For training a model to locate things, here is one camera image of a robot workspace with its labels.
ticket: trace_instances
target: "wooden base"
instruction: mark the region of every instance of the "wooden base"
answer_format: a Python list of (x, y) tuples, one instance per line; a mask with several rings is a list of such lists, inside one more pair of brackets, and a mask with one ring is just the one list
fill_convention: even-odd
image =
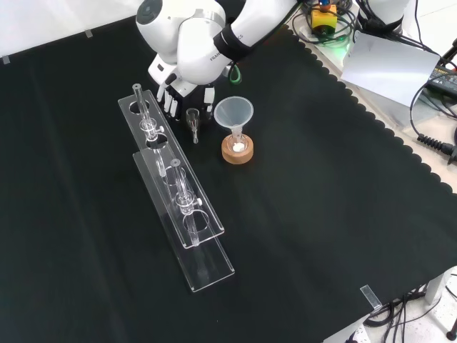
[(249, 136), (246, 136), (245, 134), (243, 136), (244, 138), (246, 138), (246, 141), (248, 141), (248, 148), (243, 152), (234, 152), (231, 149), (229, 149), (228, 142), (231, 135), (227, 136), (222, 141), (222, 157), (228, 163), (245, 164), (252, 159), (252, 156), (254, 155), (254, 143), (252, 142), (252, 139)]

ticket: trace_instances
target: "acrylic test tube rack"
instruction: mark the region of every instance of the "acrylic test tube rack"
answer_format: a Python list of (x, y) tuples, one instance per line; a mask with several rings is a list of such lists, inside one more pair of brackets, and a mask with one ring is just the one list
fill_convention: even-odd
[(186, 280), (197, 292), (235, 272), (217, 237), (224, 227), (152, 93), (139, 84), (133, 90), (119, 106), (140, 149), (134, 159)]

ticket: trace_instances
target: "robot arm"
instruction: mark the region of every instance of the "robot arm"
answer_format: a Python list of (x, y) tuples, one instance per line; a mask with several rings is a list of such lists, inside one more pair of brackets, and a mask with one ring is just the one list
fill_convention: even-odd
[(145, 0), (136, 23), (167, 69), (166, 77), (150, 74), (158, 84), (171, 74), (190, 84), (209, 84), (297, 5), (297, 0), (247, 0), (237, 20), (225, 26), (225, 12), (215, 0)]
[(233, 60), (250, 52), (297, 6), (297, 0), (247, 0), (231, 26), (208, 25), (205, 19), (190, 18), (179, 30), (178, 69), (193, 84), (216, 80)]

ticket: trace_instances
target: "black cable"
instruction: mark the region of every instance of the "black cable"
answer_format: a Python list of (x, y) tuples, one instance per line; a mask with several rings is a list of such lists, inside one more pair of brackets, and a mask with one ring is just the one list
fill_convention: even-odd
[(406, 298), (403, 297), (403, 332), (401, 334), (401, 343), (405, 343), (405, 331), (406, 331)]
[[(356, 26), (356, 15), (354, 13), (352, 13), (350, 10), (350, 8), (352, 7), (352, 0), (339, 0), (336, 3), (336, 13), (333, 11), (329, 11), (329, 10), (323, 10), (319, 7), (318, 4), (314, 4), (314, 5), (303, 4), (303, 7), (305, 9), (304, 13), (297, 14), (292, 19), (292, 29), (293, 29), (293, 32), (295, 33), (295, 35), (297, 35), (301, 40), (305, 41), (305, 43), (310, 43), (310, 44), (315, 44), (315, 45), (327, 44), (327, 43), (335, 42), (335, 41), (343, 41), (352, 35), (353, 30)], [(346, 25), (342, 29), (334, 32), (332, 35), (323, 35), (321, 32), (313, 29), (313, 27), (312, 27), (312, 24), (310, 22), (310, 17), (311, 17), (312, 11), (322, 11), (323, 13), (333, 14), (334, 16), (336, 16), (338, 21), (341, 21), (341, 22), (345, 23)], [(343, 17), (344, 14), (347, 14), (348, 20)], [(309, 40), (308, 38), (306, 38), (305, 36), (303, 36), (301, 33), (299, 33), (297, 31), (295, 23), (296, 23), (296, 20), (302, 16), (305, 17), (306, 23), (308, 24), (308, 26), (311, 30), (311, 33), (314, 34), (315, 36), (317, 36), (318, 40), (315, 40), (315, 41)], [(337, 34), (343, 32), (347, 29), (349, 29), (348, 33), (336, 36)]]
[(436, 302), (436, 304), (434, 304), (434, 306), (432, 308), (430, 308), (426, 313), (422, 314), (420, 317), (417, 317), (417, 318), (414, 318), (414, 319), (411, 319), (411, 320), (407, 320), (406, 322), (401, 322), (399, 325), (405, 325), (405, 324), (408, 324), (408, 323), (411, 323), (411, 322), (414, 322), (420, 318), (423, 318), (425, 317), (428, 313), (430, 313), (431, 310), (433, 310), (435, 307), (438, 306), (438, 304), (440, 303), (441, 301), (441, 298), (438, 300), (438, 302)]
[(396, 341), (396, 338), (397, 338), (397, 330), (398, 330), (398, 323), (400, 323), (400, 320), (401, 320), (401, 312), (403, 311), (403, 305), (401, 305), (400, 307), (400, 311), (398, 311), (399, 313), (399, 316), (398, 316), (398, 319), (397, 319), (397, 325), (395, 326), (395, 329), (393, 331), (393, 343), (395, 343)]
[[(425, 285), (423, 287), (423, 290), (421, 291), (422, 287), (423, 286), (420, 286), (419, 288), (414, 289), (413, 291), (411, 291), (408, 294), (406, 294), (406, 297), (405, 297), (406, 302), (417, 300), (417, 299), (420, 299), (420, 298), (424, 297), (426, 295), (426, 287), (427, 287), (427, 285)], [(371, 314), (368, 317), (368, 319), (363, 323), (363, 325), (366, 325), (367, 327), (382, 327), (382, 326), (384, 326), (386, 324), (389, 324), (399, 314), (399, 312), (394, 314), (394, 312), (395, 312), (394, 309), (398, 305), (402, 304), (402, 302), (403, 302), (403, 300), (395, 300), (393, 302), (389, 302), (388, 304), (382, 306), (377, 312)], [(389, 313), (388, 313), (388, 316), (385, 319), (382, 319), (382, 320), (373, 320), (372, 319), (374, 317), (380, 316), (381, 314), (383, 314), (383, 313), (385, 313), (387, 311)]]
[(435, 102), (433, 102), (432, 98), (427, 93), (423, 92), (422, 95), (424, 95), (427, 98), (427, 100), (430, 102), (430, 104), (432, 104), (438, 111), (445, 114), (449, 118), (457, 119), (457, 116), (454, 116), (453, 114), (449, 114), (448, 112), (444, 111), (440, 106), (438, 106)]
[(450, 111), (450, 113), (455, 117), (457, 118), (457, 114), (452, 110), (452, 108), (447, 105), (446, 101), (444, 100), (444, 95), (441, 95), (441, 103), (443, 104), (444, 107), (447, 108), (448, 111)]
[(448, 291), (449, 293), (451, 293), (451, 295), (452, 295), (454, 298), (457, 299), (457, 295), (455, 295), (455, 294), (449, 289), (449, 287), (446, 286), (446, 289), (447, 289), (447, 291)]
[(419, 32), (419, 41), (421, 44), (422, 42), (422, 34), (421, 34), (421, 26), (419, 25), (419, 20), (417, 19), (417, 8), (419, 6), (419, 0), (416, 0), (416, 6), (414, 8), (414, 19), (416, 20), (417, 31)]

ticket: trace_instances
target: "glass funnel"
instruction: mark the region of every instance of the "glass funnel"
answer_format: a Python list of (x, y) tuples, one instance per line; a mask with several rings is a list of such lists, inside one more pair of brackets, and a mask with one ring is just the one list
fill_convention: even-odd
[(240, 96), (231, 96), (219, 102), (214, 109), (214, 119), (219, 125), (231, 130), (227, 141), (233, 152), (248, 149), (248, 140), (243, 136), (243, 126), (251, 120), (254, 113), (252, 103)]

